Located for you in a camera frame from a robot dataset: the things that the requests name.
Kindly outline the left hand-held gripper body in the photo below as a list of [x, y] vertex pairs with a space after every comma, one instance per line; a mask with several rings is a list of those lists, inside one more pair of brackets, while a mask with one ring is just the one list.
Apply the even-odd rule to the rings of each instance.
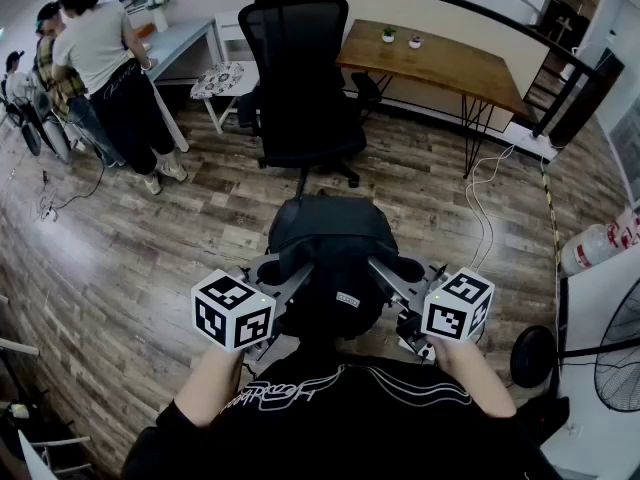
[[217, 269], [191, 289], [194, 328], [226, 352], [260, 359], [285, 332], [282, 317], [292, 285], [280, 279], [279, 257]]

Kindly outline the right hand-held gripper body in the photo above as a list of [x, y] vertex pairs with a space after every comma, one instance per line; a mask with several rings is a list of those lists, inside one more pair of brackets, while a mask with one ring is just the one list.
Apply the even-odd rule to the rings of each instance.
[[495, 292], [495, 284], [469, 268], [455, 274], [435, 272], [418, 311], [403, 309], [396, 332], [399, 343], [422, 360], [434, 363], [436, 351], [428, 337], [463, 343], [484, 326]]

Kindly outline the black backpack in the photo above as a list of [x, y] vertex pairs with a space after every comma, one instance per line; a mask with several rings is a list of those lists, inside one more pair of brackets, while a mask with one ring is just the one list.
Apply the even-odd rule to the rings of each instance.
[[282, 316], [284, 333], [302, 341], [350, 340], [368, 331], [388, 302], [368, 259], [392, 267], [398, 257], [386, 216], [370, 200], [327, 195], [285, 201], [270, 229], [269, 252], [278, 261], [261, 276], [272, 285], [313, 265]]

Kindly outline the black mesh office chair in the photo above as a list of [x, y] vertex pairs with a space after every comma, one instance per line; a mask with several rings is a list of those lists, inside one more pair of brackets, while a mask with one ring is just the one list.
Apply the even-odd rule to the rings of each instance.
[[238, 122], [261, 140], [260, 167], [299, 169], [299, 191], [313, 167], [360, 182], [344, 162], [367, 139], [336, 63], [348, 13], [346, 0], [254, 0], [238, 14], [259, 73]]

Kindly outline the person's left forearm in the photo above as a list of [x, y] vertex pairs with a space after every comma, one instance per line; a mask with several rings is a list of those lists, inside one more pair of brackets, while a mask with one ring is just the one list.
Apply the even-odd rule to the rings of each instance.
[[174, 403], [195, 426], [204, 428], [235, 396], [239, 386], [243, 351], [226, 352], [213, 345], [200, 358]]

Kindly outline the person's right forearm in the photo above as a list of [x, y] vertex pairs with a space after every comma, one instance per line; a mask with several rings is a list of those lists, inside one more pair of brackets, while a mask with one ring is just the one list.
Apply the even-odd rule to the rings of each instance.
[[489, 416], [511, 418], [516, 406], [508, 390], [473, 341], [456, 342], [429, 336], [436, 362], [471, 395]]

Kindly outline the patterned white stool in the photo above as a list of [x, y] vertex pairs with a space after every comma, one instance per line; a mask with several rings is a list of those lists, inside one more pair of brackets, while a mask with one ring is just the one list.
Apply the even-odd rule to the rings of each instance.
[[202, 99], [216, 132], [223, 133], [223, 124], [231, 113], [239, 112], [240, 100], [243, 96], [249, 95], [258, 85], [259, 73], [256, 62], [246, 54], [241, 53], [239, 58], [233, 56], [236, 50], [230, 48], [229, 44], [235, 46], [247, 46], [247, 40], [240, 27], [238, 11], [217, 13], [214, 16], [215, 33], [218, 42], [221, 60], [213, 67], [222, 62], [239, 62], [244, 68], [242, 79], [231, 89], [209, 99]]

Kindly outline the yellow black striped tape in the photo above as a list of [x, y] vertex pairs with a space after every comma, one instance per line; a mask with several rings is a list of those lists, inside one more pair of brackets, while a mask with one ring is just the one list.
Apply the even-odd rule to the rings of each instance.
[[541, 178], [542, 178], [543, 189], [545, 192], [549, 214], [550, 214], [550, 222], [551, 222], [551, 229], [553, 234], [553, 245], [554, 245], [555, 271], [556, 271], [556, 274], [560, 274], [561, 272], [560, 234], [557, 226], [556, 213], [553, 207], [552, 196], [549, 188], [548, 176], [543, 167], [541, 167]]

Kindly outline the white table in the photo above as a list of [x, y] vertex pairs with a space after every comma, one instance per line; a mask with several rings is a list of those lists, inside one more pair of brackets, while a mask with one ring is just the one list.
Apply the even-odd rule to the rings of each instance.
[[[571, 349], [599, 343], [617, 304], [640, 278], [640, 245], [636, 245], [564, 284]], [[569, 417], [542, 446], [565, 479], [640, 480], [640, 412], [621, 413], [599, 401], [591, 367], [565, 366], [560, 395], [569, 401]]]

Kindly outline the large clear water bottle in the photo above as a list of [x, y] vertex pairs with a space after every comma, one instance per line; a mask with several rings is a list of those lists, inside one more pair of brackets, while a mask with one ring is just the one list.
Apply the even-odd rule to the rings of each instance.
[[629, 249], [640, 244], [640, 214], [630, 207], [625, 207], [607, 227], [607, 237], [616, 250]]
[[573, 276], [612, 258], [623, 249], [623, 242], [612, 226], [593, 224], [562, 246], [560, 266], [564, 274]]

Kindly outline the person's black printed shirt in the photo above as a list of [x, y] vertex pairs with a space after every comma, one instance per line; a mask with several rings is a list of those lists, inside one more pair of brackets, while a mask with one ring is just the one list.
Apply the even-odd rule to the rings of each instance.
[[122, 480], [561, 480], [514, 418], [434, 366], [299, 349], [203, 427], [168, 406]]

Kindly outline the black floor fan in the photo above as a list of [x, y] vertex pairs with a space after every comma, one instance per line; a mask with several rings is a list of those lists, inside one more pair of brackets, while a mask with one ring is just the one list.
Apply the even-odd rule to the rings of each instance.
[[617, 304], [598, 344], [571, 349], [567, 339], [567, 319], [556, 334], [544, 326], [525, 329], [511, 351], [513, 383], [534, 388], [548, 380], [548, 392], [556, 394], [563, 367], [591, 367], [596, 395], [605, 407], [640, 412], [640, 278]]

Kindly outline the white power strip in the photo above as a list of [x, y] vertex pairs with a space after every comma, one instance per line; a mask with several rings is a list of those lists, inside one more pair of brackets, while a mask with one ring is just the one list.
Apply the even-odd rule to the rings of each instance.
[[560, 152], [546, 136], [534, 136], [532, 133], [527, 133], [523, 136], [517, 146], [546, 162], [553, 161]]

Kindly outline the brown wooden table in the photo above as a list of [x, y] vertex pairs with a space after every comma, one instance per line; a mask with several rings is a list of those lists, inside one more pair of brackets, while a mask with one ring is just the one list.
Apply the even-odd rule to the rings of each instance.
[[[465, 137], [468, 178], [495, 109], [524, 117], [526, 107], [503, 58], [442, 36], [390, 25], [395, 40], [384, 43], [379, 22], [354, 21], [337, 57], [337, 65], [366, 73], [380, 73], [386, 84], [396, 78], [422, 83], [460, 96], [460, 121]], [[411, 49], [408, 40], [424, 42]]]

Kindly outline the light grey desk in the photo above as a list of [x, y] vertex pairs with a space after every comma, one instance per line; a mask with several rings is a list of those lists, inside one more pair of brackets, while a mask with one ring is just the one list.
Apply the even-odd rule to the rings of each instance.
[[160, 81], [159, 77], [202, 37], [206, 38], [211, 64], [216, 64], [221, 60], [221, 54], [213, 18], [195, 19], [170, 25], [166, 31], [155, 31], [148, 37], [150, 53], [158, 63], [151, 71], [147, 72], [147, 75], [152, 83], [155, 100], [161, 110], [164, 123], [172, 135], [176, 147], [181, 152], [187, 152], [190, 146], [158, 92], [156, 83]]

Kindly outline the black railing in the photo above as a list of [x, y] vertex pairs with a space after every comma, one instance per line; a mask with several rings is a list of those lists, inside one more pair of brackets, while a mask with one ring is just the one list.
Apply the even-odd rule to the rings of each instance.
[[[138, 12], [146, 0], [120, 0], [125, 8]], [[218, 11], [239, 9], [254, 0], [188, 0], [196, 9], [177, 4], [167, 19], [179, 16], [206, 17]], [[486, 4], [470, 0], [347, 0], [349, 17], [376, 21], [380, 28], [415, 29], [418, 33], [440, 35], [491, 52], [507, 63], [518, 90], [527, 94], [551, 55], [574, 66], [574, 72], [601, 81], [601, 75], [554, 43], [530, 24], [522, 24]]]

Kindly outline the white vase with flowers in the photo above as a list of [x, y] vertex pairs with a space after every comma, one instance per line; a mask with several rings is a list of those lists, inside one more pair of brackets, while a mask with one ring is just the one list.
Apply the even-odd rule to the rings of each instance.
[[153, 23], [158, 32], [165, 32], [169, 25], [167, 23], [164, 8], [170, 0], [146, 0], [145, 8], [152, 14]]

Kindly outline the white metal frame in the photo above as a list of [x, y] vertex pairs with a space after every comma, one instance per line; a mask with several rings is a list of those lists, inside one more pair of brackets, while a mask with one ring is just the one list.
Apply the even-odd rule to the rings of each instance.
[[[17, 419], [21, 419], [25, 415], [33, 418], [39, 414], [37, 403], [28, 394], [18, 379], [16, 372], [9, 362], [7, 356], [9, 352], [38, 357], [40, 351], [31, 345], [0, 338], [0, 361], [5, 366], [18, 393], [17, 401], [10, 402], [9, 408], [13, 406], [18, 407], [17, 411], [12, 412]], [[93, 465], [87, 461], [62, 468], [56, 468], [52, 462], [52, 449], [70, 446], [80, 447], [81, 444], [86, 444], [90, 441], [88, 436], [32, 442], [25, 436], [22, 430], [18, 430], [18, 438], [26, 467], [32, 480], [62, 480], [63, 478], [67, 480], [73, 478], [76, 480], [87, 480], [91, 478], [91, 475], [94, 473]]]

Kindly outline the dark wooden post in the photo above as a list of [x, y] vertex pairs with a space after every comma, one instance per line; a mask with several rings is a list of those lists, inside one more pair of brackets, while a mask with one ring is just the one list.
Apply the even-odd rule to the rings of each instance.
[[597, 67], [597, 77], [589, 78], [549, 133], [554, 148], [566, 147], [593, 116], [624, 70], [624, 64], [606, 48]]

